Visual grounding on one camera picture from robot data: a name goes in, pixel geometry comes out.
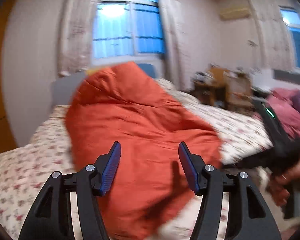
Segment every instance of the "silver screw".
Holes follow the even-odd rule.
[[[240,175],[241,178],[244,178],[244,179],[248,177],[248,174],[245,173],[244,171],[240,172],[239,175]]]
[[[90,164],[86,167],[86,171],[93,171],[94,170],[94,165]]]
[[[205,169],[206,171],[213,171],[213,170],[214,170],[214,167],[213,167],[212,165],[206,165],[206,166],[204,167],[204,169]]]
[[[59,171],[55,171],[54,173],[52,173],[51,177],[53,178],[57,178],[60,176],[60,172]]]

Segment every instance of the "human hand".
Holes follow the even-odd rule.
[[[287,203],[290,194],[284,186],[295,179],[300,179],[300,160],[294,167],[288,169],[282,175],[271,177],[267,190],[272,195],[277,206],[284,206]]]

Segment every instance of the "white curtain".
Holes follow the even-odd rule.
[[[293,70],[295,56],[290,32],[276,0],[249,0],[258,30],[262,68]]]
[[[189,69],[186,35],[179,0],[158,0],[166,44],[167,79],[177,89],[185,88],[185,71]]]
[[[89,68],[97,2],[67,0],[60,28],[59,75],[68,76]]]

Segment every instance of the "green light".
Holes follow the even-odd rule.
[[[274,115],[270,112],[270,110],[268,108],[267,108],[267,111],[273,118],[275,118]]]

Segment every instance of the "bed sheet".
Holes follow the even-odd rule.
[[[250,153],[271,145],[263,124],[250,117],[211,106],[175,90],[172,83],[158,83],[185,108],[209,122],[224,141],[221,149],[223,163],[231,163]],[[49,119],[33,135],[30,143],[0,154],[0,223],[13,239],[18,239],[22,224],[36,195],[53,171],[75,172],[71,160],[71,143],[64,126],[68,106],[57,106]],[[194,198],[178,216],[162,225],[150,239],[189,239],[202,197]],[[72,220],[77,240],[82,239],[75,193],[71,197]],[[228,214],[228,195],[224,194],[218,239],[224,239]]]

